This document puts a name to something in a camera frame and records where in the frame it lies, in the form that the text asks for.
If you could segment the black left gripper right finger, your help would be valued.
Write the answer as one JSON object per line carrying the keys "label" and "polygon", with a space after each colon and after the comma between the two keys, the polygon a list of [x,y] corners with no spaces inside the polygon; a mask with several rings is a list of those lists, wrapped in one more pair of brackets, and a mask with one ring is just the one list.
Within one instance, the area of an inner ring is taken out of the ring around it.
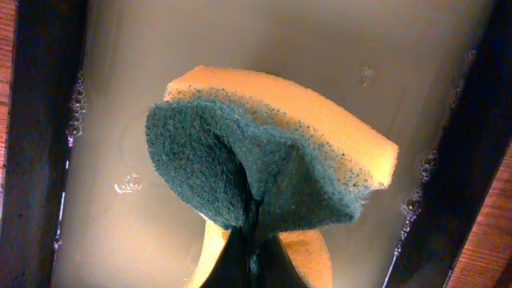
{"label": "black left gripper right finger", "polygon": [[277,235],[261,240],[258,235],[262,201],[250,200],[250,287],[308,288],[296,271]]}

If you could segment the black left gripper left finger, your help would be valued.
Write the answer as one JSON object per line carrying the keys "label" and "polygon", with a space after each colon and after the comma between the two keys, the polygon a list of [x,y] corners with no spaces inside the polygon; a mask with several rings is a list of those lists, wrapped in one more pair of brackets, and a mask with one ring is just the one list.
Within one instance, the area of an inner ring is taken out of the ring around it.
{"label": "black left gripper left finger", "polygon": [[208,140],[206,196],[201,212],[230,232],[203,287],[249,287],[254,246],[254,197],[244,165],[224,137]]}

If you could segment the green and yellow sponge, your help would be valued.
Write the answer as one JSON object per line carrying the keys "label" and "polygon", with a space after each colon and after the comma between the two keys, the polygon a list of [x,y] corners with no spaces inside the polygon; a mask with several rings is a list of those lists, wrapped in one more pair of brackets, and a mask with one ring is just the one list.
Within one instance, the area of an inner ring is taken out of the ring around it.
{"label": "green and yellow sponge", "polygon": [[387,188],[398,146],[319,93],[251,70],[199,66],[171,81],[146,117],[158,176],[204,217],[189,287],[203,287],[230,232],[201,212],[209,138],[219,134],[244,165],[259,208],[261,240],[277,235],[308,287],[330,287],[320,229],[355,222],[368,195]]}

